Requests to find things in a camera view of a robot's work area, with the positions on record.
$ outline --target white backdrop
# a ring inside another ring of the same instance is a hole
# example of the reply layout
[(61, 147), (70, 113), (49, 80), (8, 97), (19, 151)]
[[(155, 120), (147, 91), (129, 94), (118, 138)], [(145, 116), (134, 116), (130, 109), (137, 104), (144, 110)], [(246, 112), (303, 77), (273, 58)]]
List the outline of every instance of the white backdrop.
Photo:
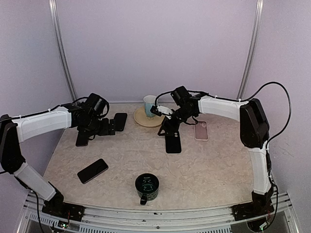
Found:
[(235, 98), (256, 0), (61, 0), (77, 96), (142, 101), (184, 85)]

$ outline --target wall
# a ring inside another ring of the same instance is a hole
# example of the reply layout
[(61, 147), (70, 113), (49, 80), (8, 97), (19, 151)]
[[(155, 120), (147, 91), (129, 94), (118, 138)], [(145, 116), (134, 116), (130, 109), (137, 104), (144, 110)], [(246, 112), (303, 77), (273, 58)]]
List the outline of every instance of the wall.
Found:
[(57, 1), (79, 97), (142, 101), (180, 85), (235, 98), (256, 0)]
[[(311, 1), (265, 1), (259, 40), (247, 91), (250, 96), (262, 84), (279, 81), (288, 89), (293, 105), (286, 131), (271, 141), (273, 175), (282, 191), (288, 191), (305, 233), (311, 232)], [(270, 86), (258, 95), (277, 133), (288, 116), (285, 93)]]
[[(48, 1), (0, 1), (0, 31), (0, 115), (29, 114), (69, 102)], [(39, 173), (44, 173), (60, 135), (48, 133), (22, 144), (24, 157)], [(12, 175), (0, 176), (1, 233), (16, 232), (26, 196)]]

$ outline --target tabletop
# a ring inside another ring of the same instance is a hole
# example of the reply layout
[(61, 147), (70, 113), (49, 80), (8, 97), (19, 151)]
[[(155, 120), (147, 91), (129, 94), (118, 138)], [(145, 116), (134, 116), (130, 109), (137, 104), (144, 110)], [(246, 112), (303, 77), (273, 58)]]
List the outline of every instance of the tabletop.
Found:
[[(164, 104), (173, 108), (173, 104)], [(240, 141), (238, 122), (201, 114), (209, 140), (194, 139), (194, 127), (180, 126), (182, 152), (167, 154), (159, 127), (144, 128), (133, 118), (142, 104), (111, 104), (108, 118), (127, 113), (123, 132), (97, 136), (86, 147), (76, 147), (76, 129), (66, 129), (51, 157), (44, 177), (77, 204), (122, 209), (192, 209), (251, 200), (253, 172), (247, 149)], [(77, 173), (103, 158), (109, 169), (86, 184)], [(135, 179), (152, 173), (159, 179), (159, 194), (139, 204)]]

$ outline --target cup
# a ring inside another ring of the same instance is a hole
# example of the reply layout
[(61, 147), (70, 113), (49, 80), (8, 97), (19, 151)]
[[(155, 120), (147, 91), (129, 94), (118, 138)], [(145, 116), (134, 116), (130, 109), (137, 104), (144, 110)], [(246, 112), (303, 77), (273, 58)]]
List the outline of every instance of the cup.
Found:
[(155, 114), (151, 113), (151, 107), (154, 106), (156, 100), (156, 96), (145, 96), (144, 97), (144, 107), (145, 107), (145, 113), (147, 117), (154, 117)]
[(135, 187), (140, 197), (140, 204), (145, 205), (147, 201), (153, 200), (159, 193), (159, 180), (150, 173), (144, 173), (137, 177)]

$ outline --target pink smartphone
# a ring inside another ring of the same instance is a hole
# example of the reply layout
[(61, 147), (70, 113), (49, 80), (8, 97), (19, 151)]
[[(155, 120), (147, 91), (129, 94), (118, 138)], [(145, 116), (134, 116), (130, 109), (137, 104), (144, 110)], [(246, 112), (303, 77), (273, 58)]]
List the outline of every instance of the pink smartphone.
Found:
[(194, 125), (194, 139), (197, 141), (208, 141), (208, 130), (206, 121), (199, 121)]

